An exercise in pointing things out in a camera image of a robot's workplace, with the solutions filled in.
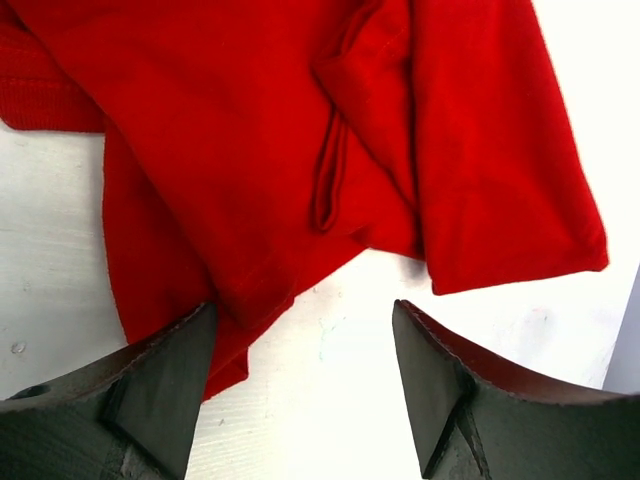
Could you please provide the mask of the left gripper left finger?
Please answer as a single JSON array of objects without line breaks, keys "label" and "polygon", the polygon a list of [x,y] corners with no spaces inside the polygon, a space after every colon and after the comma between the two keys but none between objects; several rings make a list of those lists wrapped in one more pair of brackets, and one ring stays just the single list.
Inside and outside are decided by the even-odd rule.
[{"label": "left gripper left finger", "polygon": [[203,304],[150,337],[1,403],[4,479],[182,479],[214,352]]}]

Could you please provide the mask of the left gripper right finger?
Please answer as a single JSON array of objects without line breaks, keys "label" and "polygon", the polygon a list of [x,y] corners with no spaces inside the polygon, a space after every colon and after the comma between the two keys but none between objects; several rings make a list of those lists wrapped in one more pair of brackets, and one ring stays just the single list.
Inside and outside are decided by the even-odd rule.
[{"label": "left gripper right finger", "polygon": [[392,328],[422,478],[638,478],[638,395],[532,371],[406,300]]}]

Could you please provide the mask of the red t shirt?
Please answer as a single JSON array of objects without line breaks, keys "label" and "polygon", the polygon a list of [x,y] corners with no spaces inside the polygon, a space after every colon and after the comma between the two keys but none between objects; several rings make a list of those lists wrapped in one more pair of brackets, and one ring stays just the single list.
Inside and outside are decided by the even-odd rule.
[{"label": "red t shirt", "polygon": [[608,263],[528,1],[5,1],[1,117],[104,135],[121,324],[216,303],[207,396],[365,249],[437,295]]}]

